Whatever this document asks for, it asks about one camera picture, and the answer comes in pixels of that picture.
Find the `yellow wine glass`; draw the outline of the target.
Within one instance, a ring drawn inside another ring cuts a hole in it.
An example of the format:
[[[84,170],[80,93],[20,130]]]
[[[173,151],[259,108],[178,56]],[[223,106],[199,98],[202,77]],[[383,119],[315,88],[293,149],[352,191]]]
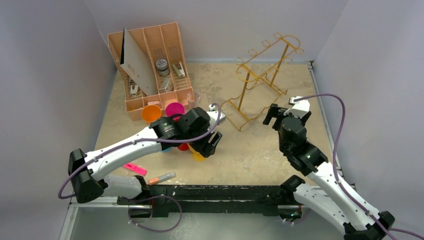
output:
[[[205,158],[199,152],[194,150],[194,148],[190,144],[188,144],[188,148],[191,151],[191,156],[195,161],[203,162],[205,160]]]

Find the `red wine glass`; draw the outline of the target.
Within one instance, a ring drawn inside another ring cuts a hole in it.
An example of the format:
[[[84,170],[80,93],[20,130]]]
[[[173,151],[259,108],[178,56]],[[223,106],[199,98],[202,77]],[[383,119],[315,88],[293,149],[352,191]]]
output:
[[[180,151],[188,151],[190,148],[187,143],[182,143],[177,147]]]

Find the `magenta wine glass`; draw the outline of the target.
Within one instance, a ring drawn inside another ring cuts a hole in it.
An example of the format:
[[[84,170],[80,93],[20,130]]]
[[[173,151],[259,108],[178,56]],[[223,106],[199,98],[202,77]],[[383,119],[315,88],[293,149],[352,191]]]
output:
[[[167,117],[172,118],[175,122],[185,114],[185,107],[179,102],[172,102],[165,108]]]

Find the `clear wine glass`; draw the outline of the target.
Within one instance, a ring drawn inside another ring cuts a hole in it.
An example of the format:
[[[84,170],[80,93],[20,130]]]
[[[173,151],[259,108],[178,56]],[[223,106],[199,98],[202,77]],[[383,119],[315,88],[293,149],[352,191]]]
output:
[[[200,93],[196,91],[189,92],[187,94],[187,102],[190,109],[196,108],[200,104]]]

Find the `orange wine glass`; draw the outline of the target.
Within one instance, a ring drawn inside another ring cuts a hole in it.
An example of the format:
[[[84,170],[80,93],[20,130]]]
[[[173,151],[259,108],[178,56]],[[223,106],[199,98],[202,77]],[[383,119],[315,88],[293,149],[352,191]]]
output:
[[[162,110],[157,105],[148,105],[141,111],[141,117],[147,124],[158,120],[161,116]]]

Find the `blue wine glass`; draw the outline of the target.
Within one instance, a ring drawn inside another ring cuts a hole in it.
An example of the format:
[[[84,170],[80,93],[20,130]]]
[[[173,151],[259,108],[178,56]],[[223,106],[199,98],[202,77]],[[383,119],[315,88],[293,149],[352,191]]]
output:
[[[162,152],[162,153],[167,153],[167,152],[169,152],[171,149],[172,149],[172,147],[169,147],[169,148],[167,148],[167,149],[162,150],[161,152]]]

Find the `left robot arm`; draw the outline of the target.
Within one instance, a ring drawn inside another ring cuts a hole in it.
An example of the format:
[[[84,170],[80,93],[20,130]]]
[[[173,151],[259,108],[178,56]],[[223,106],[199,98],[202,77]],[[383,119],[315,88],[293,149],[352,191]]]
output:
[[[188,144],[202,157],[215,154],[222,134],[215,128],[226,120],[218,104],[208,111],[201,107],[183,115],[163,116],[138,133],[99,150],[70,152],[68,178],[72,197],[80,204],[99,197],[124,197],[138,205],[149,199],[147,184],[141,176],[114,176],[112,172],[141,157]]]

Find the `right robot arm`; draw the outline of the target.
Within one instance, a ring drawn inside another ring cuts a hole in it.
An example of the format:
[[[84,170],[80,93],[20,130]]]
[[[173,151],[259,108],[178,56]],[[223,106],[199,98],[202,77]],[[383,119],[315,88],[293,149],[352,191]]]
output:
[[[282,184],[280,196],[288,204],[295,201],[313,210],[343,235],[345,240],[382,240],[395,218],[388,211],[379,211],[361,197],[334,169],[327,156],[307,140],[305,127],[310,103],[302,100],[291,108],[272,103],[263,120],[278,132],[279,150],[290,165],[319,189],[297,175]]]

